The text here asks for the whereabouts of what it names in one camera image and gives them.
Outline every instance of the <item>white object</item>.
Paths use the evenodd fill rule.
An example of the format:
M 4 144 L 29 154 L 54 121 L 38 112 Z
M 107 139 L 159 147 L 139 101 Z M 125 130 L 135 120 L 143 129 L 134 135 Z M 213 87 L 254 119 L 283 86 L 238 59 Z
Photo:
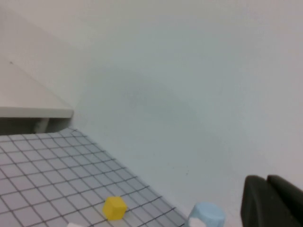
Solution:
M 188 225 L 189 227 L 206 227 L 205 223 L 198 218 L 190 218 Z
M 73 109 L 0 56 L 0 117 L 70 118 Z
M 82 227 L 82 226 L 79 226 L 79 225 L 76 225 L 76 224 L 73 224 L 73 223 L 69 223 L 67 225 L 67 227 Z

